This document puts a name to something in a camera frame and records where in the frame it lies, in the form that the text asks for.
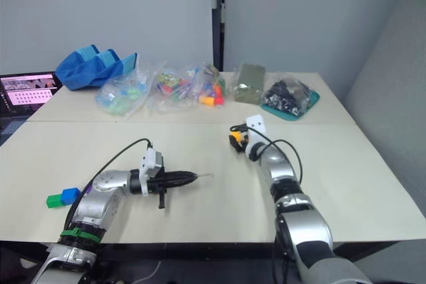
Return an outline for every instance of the blue block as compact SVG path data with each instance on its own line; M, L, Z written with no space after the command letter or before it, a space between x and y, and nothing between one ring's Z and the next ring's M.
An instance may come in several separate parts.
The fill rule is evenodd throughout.
M64 189L61 194L61 201L67 206L69 204L73 204L79 195L80 190L77 188Z

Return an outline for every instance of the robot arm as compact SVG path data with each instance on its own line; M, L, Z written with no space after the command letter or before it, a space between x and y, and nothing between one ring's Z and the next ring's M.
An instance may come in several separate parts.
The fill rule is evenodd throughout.
M303 193L287 156L262 137L266 132L262 116L251 116L245 126L239 127L241 131L230 136L231 144L235 147L238 143L238 151L245 149L247 157L259 163L275 203L278 243L283 253L296 262L302 281L371 284L353 263L334 255L328 224Z
M126 196L159 194L161 209L168 188L183 186L196 178L192 172L165 172L161 153L151 147L139 169L100 173L81 198L68 228L50 248L46 262L31 283L90 283L87 273L95 264L101 240Z

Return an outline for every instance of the white cable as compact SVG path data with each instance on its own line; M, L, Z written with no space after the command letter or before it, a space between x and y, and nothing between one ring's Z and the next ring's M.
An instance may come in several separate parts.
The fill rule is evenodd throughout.
M142 279L137 279L132 284L137 284L153 277L157 273L158 269L160 268L160 265L161 265L161 261L158 261L157 266L155 267L155 270L150 275L143 277Z

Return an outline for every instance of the green strap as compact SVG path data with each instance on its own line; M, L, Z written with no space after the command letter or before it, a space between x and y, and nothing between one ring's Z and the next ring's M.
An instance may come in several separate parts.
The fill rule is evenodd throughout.
M85 239L91 239L94 242L100 243L101 238L98 236L95 236L93 234L83 232L79 227L74 227L74 229L66 229L65 231L62 231L61 236L75 236L75 237L83 237Z

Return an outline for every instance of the white wall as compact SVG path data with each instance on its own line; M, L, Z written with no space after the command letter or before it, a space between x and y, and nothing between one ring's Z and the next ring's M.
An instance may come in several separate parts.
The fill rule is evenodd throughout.
M320 72L345 96L396 0L226 0L224 70Z
M173 65L212 62L210 0L1 0L2 73L51 71L95 44Z
M345 106L426 216L425 101L426 0L399 0ZM426 283L425 261L423 239L357 266L374 281Z

